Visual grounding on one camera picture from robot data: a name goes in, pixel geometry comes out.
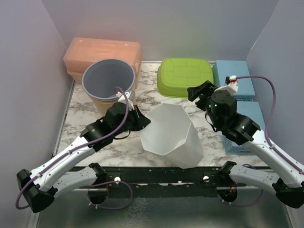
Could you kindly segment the large blue perforated basket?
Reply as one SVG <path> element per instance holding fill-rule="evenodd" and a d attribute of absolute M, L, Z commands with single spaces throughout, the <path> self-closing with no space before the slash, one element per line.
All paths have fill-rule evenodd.
<path fill-rule="evenodd" d="M 212 67 L 214 84 L 217 87 L 225 86 L 227 76 L 248 76 L 249 70 L 246 61 L 216 60 Z M 250 78 L 238 80 L 238 91 L 233 96 L 238 101 L 253 101 L 255 91 Z"/>

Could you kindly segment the blue-grey round bin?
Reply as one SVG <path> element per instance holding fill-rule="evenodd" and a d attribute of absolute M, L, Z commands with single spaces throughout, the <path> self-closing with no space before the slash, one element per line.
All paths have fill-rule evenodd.
<path fill-rule="evenodd" d="M 135 85 L 136 73 L 133 67 L 120 59 L 103 59 L 92 64 L 83 74 L 82 86 L 92 98 L 113 101 L 116 87 L 125 92 Z"/>

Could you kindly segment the small blue perforated basket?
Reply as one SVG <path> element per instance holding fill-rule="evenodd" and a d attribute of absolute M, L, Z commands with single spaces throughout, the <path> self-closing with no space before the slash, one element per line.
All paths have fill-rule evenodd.
<path fill-rule="evenodd" d="M 254 101 L 238 101 L 237 102 L 237 112 L 239 114 L 248 116 L 253 121 L 255 121 L 261 129 L 265 130 L 265 121 L 262 116 L 260 105 L 258 102 Z M 223 136 L 224 149 L 228 155 L 253 155 L 249 150 L 242 146 L 237 145 L 235 142 L 229 140 L 227 137 Z"/>

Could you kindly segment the orange round bin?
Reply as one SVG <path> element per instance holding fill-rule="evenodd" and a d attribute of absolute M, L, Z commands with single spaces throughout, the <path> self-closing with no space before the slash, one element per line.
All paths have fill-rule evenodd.
<path fill-rule="evenodd" d="M 129 88 L 129 83 L 119 82 L 117 85 L 114 85 L 114 82 L 110 82 L 110 80 L 99 80 L 97 85 L 90 85 L 87 89 L 87 95 L 91 98 L 102 116 L 105 115 L 108 108 L 118 101 L 115 93 L 116 86 Z"/>

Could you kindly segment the green plastic tray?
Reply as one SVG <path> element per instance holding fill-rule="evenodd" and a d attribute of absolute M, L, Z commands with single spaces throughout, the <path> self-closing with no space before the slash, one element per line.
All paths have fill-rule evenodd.
<path fill-rule="evenodd" d="M 162 96 L 187 98 L 187 88 L 214 82 L 211 64 L 197 58 L 167 58 L 157 72 L 157 88 Z"/>

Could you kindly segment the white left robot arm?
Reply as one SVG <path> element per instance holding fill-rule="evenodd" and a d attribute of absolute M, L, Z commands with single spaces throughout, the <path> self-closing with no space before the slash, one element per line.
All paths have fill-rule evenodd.
<path fill-rule="evenodd" d="M 31 171 L 22 169 L 17 173 L 18 197 L 25 198 L 32 212 L 43 211 L 62 193 L 90 185 L 98 188 L 108 180 L 105 170 L 97 163 L 91 163 L 77 172 L 71 172 L 71 169 L 111 144 L 117 135 L 140 131 L 151 123 L 138 106 L 130 111 L 126 108 L 124 103 L 114 103 L 104 117 L 89 124 L 51 160 Z"/>

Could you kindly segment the orange plastic toolbox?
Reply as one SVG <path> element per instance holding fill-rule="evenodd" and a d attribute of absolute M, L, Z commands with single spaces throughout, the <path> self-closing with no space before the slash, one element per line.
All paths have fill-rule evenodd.
<path fill-rule="evenodd" d="M 136 81 L 139 80 L 143 53 L 138 42 L 73 38 L 63 61 L 67 73 L 72 76 L 76 83 L 80 84 L 83 74 L 89 66 L 108 58 L 120 59 L 129 63 L 136 73 Z"/>

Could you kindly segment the white faceted bin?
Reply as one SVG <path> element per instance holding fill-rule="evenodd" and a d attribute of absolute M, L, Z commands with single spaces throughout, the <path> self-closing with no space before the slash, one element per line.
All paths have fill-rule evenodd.
<path fill-rule="evenodd" d="M 203 159 L 198 132 L 181 105 L 160 104 L 145 117 L 151 123 L 140 131 L 144 150 L 182 169 L 196 167 Z"/>

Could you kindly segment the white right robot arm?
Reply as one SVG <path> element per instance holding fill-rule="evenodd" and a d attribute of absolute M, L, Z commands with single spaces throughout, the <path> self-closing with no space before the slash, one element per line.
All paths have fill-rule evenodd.
<path fill-rule="evenodd" d="M 218 171 L 218 180 L 228 186 L 243 183 L 269 191 L 285 205 L 298 209 L 304 204 L 304 166 L 267 140 L 264 130 L 251 118 L 237 112 L 232 88 L 218 88 L 210 81 L 189 87 L 188 100 L 205 112 L 214 131 L 259 157 L 272 169 L 264 172 L 226 162 Z"/>

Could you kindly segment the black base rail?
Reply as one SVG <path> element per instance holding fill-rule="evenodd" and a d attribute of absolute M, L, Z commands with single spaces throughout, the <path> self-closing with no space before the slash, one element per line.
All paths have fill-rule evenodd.
<path fill-rule="evenodd" d="M 101 196 L 101 183 L 109 184 L 105 193 L 110 198 L 216 197 L 217 189 L 228 190 L 233 180 L 220 172 L 220 167 L 104 167 L 105 174 L 93 183 L 95 196 Z"/>

